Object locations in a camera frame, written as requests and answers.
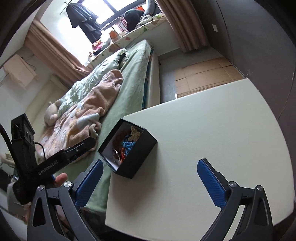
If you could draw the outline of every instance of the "black box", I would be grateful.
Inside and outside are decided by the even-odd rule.
[[[141,135],[124,161],[119,165],[113,157],[113,141],[122,131],[130,133],[132,126],[134,126]],[[120,119],[109,133],[98,152],[116,174],[127,178],[133,178],[156,143],[157,140],[146,129],[124,119]]]

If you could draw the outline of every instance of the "green bed sheet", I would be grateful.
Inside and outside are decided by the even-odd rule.
[[[97,150],[120,118],[140,111],[142,108],[144,82],[151,46],[146,40],[142,40],[141,42],[127,48],[127,51],[129,53],[129,59],[120,69],[124,77],[123,84],[114,104],[106,116],[100,119],[102,122],[102,129],[99,133]],[[80,172],[87,169],[94,159],[100,158],[97,150],[91,152],[80,161],[66,166],[60,170],[59,173],[67,173],[68,180],[73,181]],[[89,211],[98,214],[106,213],[110,177],[112,172],[109,166],[105,162],[103,163],[103,175],[86,206]]]

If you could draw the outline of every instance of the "clothes hanging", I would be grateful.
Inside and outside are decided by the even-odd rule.
[[[140,22],[144,12],[138,9],[127,10],[124,14],[124,19],[128,23],[126,29],[131,32],[136,29],[137,24]]]
[[[79,26],[91,43],[96,42],[101,37],[102,28],[96,22],[98,16],[81,3],[70,3],[66,12],[72,28]]]

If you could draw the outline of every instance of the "curtain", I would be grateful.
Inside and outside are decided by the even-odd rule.
[[[155,0],[185,53],[208,46],[207,36],[190,0]]]
[[[83,79],[92,69],[85,67],[66,50],[60,42],[38,20],[34,19],[24,45],[32,53],[55,72],[63,84],[71,87],[76,81]]]

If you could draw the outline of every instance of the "gray wall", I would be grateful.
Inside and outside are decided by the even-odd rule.
[[[249,78],[273,111],[296,174],[296,48],[254,0],[192,0],[212,47]],[[219,32],[213,30],[217,25]]]

